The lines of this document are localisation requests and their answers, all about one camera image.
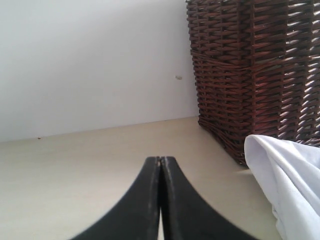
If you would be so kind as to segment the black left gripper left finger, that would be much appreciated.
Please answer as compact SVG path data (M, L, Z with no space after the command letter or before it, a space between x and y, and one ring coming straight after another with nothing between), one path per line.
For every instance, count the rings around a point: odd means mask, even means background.
M156 240L159 232L161 161L148 157L124 196L75 240Z

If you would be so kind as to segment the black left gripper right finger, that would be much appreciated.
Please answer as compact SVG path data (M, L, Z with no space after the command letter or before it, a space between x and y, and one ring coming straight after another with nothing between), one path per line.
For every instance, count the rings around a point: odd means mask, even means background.
M213 209L172 156L161 162L161 213L166 240L254 240Z

